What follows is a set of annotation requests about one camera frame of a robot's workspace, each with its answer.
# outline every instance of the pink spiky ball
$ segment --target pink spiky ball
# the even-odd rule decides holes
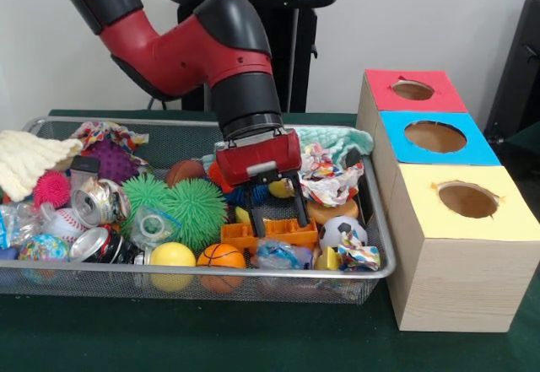
[[[34,188],[34,204],[39,208],[43,203],[50,202],[54,208],[61,208],[69,202],[71,183],[58,171],[47,171],[37,181]]]

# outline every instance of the stacked boxes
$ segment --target stacked boxes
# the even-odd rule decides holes
[[[400,329],[508,331],[540,260],[540,226],[448,77],[367,71],[357,127],[375,140]]]

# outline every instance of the white wall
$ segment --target white wall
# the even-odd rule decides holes
[[[168,0],[143,0],[158,30]],[[524,0],[338,0],[318,11],[309,111],[355,112],[364,69],[443,69],[482,126]],[[112,63],[68,0],[0,0],[0,128],[52,108],[141,109],[148,97]]]

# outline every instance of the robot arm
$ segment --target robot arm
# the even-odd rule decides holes
[[[299,221],[307,225],[296,175],[299,140],[283,129],[270,47],[247,0],[206,0],[164,35],[149,23],[141,0],[71,1],[118,66],[156,99],[177,99],[207,83],[226,142],[216,153],[224,178],[245,186],[249,203],[252,185],[291,177]],[[261,216],[248,210],[256,235],[264,235]]]

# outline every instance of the orange ball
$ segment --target orange ball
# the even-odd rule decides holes
[[[204,178],[205,176],[206,172],[204,172],[204,167],[201,163],[194,159],[186,159],[172,166],[169,172],[167,172],[165,182],[169,188],[172,188],[180,181],[194,180],[196,178]]]
[[[246,260],[241,252],[232,245],[214,244],[209,246],[197,260],[198,267],[231,267],[245,268]],[[216,294],[229,294],[238,288],[244,278],[229,276],[201,275],[201,285]]]

